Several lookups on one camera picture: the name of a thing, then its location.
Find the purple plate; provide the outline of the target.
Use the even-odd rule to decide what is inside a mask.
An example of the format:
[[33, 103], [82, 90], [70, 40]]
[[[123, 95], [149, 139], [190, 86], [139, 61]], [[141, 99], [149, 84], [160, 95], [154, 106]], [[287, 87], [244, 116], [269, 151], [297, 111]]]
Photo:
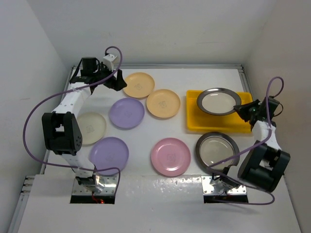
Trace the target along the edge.
[[111, 122], [121, 129], [132, 129], [138, 126], [144, 118], [143, 104], [133, 98], [123, 98], [116, 101], [110, 108]]
[[122, 171], [126, 167], [128, 158], [128, 146], [117, 137], [99, 140], [89, 153], [89, 160], [98, 170], [117, 167]]

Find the near orange plate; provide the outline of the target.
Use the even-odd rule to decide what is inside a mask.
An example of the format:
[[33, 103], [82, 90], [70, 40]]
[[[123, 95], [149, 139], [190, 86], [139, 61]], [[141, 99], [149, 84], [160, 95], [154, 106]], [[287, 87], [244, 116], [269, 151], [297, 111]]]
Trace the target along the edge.
[[152, 92], [147, 100], [148, 111], [157, 118], [171, 118], [175, 116], [181, 106], [179, 96], [168, 89], [159, 89]]

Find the metal base plate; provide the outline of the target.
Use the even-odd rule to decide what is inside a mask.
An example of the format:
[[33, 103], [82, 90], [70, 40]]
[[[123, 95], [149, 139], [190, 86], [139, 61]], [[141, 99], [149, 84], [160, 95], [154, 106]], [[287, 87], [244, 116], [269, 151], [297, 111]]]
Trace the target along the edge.
[[118, 176], [93, 175], [88, 178], [76, 177], [72, 187], [74, 196], [112, 196], [116, 193]]
[[220, 181], [219, 176], [202, 176], [201, 181], [204, 197], [247, 195], [244, 185], [237, 187], [230, 186]]

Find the near purple plate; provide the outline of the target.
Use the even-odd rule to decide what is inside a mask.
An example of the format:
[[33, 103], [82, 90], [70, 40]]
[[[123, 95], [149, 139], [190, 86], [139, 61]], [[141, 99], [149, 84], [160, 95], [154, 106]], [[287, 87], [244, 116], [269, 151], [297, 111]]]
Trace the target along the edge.
[[126, 167], [128, 158], [128, 146], [117, 137], [99, 140], [89, 153], [89, 160], [98, 170], [117, 167], [122, 171]]

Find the aluminium frame rail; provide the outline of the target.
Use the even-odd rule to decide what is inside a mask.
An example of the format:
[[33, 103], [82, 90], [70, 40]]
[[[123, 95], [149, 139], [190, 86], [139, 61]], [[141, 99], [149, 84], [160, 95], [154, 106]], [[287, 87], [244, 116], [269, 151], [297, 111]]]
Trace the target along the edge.
[[164, 178], [152, 168], [150, 152], [162, 138], [175, 137], [194, 149], [198, 134], [186, 127], [186, 92], [226, 87], [249, 91], [241, 66], [132, 65], [124, 75], [144, 71], [156, 89], [181, 99], [178, 114], [159, 120], [146, 113], [133, 130], [109, 125], [107, 135], [126, 142], [130, 157], [114, 204], [72, 204], [69, 169], [48, 166], [27, 181], [9, 231], [12, 233], [271, 233], [277, 230], [270, 197], [248, 190], [249, 205], [206, 204], [202, 172], [192, 161], [185, 176]]

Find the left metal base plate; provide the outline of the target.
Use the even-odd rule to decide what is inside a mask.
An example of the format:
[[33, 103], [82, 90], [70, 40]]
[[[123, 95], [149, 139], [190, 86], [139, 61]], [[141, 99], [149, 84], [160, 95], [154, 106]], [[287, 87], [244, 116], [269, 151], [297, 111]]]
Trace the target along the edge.
[[74, 196], [112, 196], [116, 193], [118, 176], [93, 175], [88, 178], [76, 177], [72, 187]]

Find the far purple plate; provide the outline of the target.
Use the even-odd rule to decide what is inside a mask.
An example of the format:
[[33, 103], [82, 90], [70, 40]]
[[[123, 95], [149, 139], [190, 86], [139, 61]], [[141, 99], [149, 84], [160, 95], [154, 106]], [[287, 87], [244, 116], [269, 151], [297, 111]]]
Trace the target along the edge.
[[111, 122], [121, 129], [132, 129], [138, 126], [144, 118], [143, 104], [133, 98], [123, 98], [116, 101], [110, 108]]

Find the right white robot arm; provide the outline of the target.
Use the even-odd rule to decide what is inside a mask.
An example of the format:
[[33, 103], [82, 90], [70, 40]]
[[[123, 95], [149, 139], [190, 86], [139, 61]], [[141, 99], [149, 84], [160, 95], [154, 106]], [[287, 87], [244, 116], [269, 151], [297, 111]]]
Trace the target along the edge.
[[279, 101], [269, 96], [263, 102], [256, 100], [233, 107], [241, 119], [249, 122], [258, 144], [248, 152], [237, 177], [269, 193], [275, 190], [291, 158], [276, 141], [272, 118], [279, 105]]

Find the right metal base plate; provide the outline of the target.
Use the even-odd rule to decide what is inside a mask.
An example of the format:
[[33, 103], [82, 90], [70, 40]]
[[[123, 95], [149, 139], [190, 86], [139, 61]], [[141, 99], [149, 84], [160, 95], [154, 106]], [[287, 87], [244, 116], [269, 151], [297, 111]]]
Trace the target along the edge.
[[220, 181], [219, 176], [202, 176], [201, 181], [204, 197], [247, 195], [244, 185], [237, 187], [230, 186]]

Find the pink plate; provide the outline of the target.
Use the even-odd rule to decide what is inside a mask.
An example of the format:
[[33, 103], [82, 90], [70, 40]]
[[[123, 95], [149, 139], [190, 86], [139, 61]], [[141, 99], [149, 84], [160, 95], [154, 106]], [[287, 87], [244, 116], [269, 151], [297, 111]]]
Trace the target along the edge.
[[151, 163], [155, 171], [166, 177], [184, 174], [190, 166], [188, 146], [177, 138], [164, 138], [151, 150]]

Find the yellow plastic bin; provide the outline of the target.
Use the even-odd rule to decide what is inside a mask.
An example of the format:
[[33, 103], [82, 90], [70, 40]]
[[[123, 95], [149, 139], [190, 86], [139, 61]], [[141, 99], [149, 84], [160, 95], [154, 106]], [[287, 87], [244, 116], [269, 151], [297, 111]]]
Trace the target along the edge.
[[197, 106], [201, 90], [188, 90], [186, 93], [187, 128], [193, 132], [251, 133], [249, 123], [242, 120], [237, 113], [226, 116], [207, 114]]

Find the cream white plate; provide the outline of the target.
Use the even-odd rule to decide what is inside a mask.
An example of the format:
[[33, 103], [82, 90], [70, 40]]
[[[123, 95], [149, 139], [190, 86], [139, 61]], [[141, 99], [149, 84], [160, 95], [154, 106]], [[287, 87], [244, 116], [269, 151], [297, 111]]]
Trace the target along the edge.
[[82, 134], [83, 146], [92, 145], [105, 135], [106, 120], [99, 113], [83, 113], [77, 117], [77, 122]]

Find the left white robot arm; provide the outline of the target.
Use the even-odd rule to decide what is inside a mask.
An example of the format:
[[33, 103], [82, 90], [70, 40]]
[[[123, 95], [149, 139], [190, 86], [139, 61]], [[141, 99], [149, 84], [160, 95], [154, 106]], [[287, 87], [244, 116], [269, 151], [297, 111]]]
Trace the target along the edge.
[[106, 87], [116, 91], [127, 86], [121, 70], [112, 74], [115, 60], [116, 56], [108, 53], [102, 61], [95, 57], [82, 58], [69, 81], [69, 93], [51, 113], [42, 116], [46, 148], [68, 162], [79, 185], [97, 193], [103, 191], [104, 183], [88, 157], [79, 152], [83, 136], [76, 118], [97, 82], [103, 81]]

